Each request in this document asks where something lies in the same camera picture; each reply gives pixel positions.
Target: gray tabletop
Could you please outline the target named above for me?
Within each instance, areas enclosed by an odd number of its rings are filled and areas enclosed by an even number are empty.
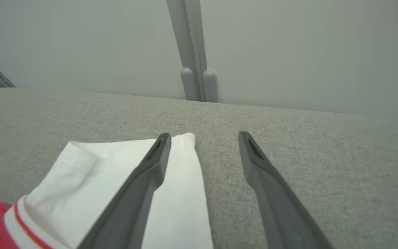
[[[265,248],[237,134],[249,131],[338,249],[398,248],[398,121],[104,93],[0,89],[0,201],[46,175],[69,140],[192,132],[215,248]]]

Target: gray textured surface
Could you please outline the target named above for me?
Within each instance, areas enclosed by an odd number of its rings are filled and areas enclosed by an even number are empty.
[[[0,89],[0,201],[31,191],[69,140],[193,132],[215,248],[265,248],[239,130],[251,132],[336,248],[398,248],[398,122],[338,113]]]

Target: red stripe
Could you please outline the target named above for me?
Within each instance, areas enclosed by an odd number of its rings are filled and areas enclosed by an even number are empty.
[[[39,247],[43,248],[43,249],[53,249],[51,248],[49,245],[47,245],[44,241],[42,241],[38,236],[36,236],[28,227],[27,225],[22,221],[21,216],[19,216],[18,213],[18,204],[15,203],[15,205],[13,206],[14,210],[15,210],[15,218],[16,221],[19,223],[19,225],[21,225],[22,229],[24,229],[24,232],[27,233],[27,235],[30,237],[30,239],[32,239]]]

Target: white cloth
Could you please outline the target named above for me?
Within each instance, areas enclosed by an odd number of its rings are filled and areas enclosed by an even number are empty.
[[[5,214],[14,242],[20,248],[41,248],[41,242],[77,248],[154,142],[68,142],[44,180]],[[192,133],[172,138],[142,248],[213,248],[195,142]]]

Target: white wall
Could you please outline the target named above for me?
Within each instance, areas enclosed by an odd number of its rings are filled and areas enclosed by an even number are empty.
[[[0,71],[17,87],[185,99],[165,1],[0,0]]]
[[[220,102],[398,115],[398,0],[201,0]]]

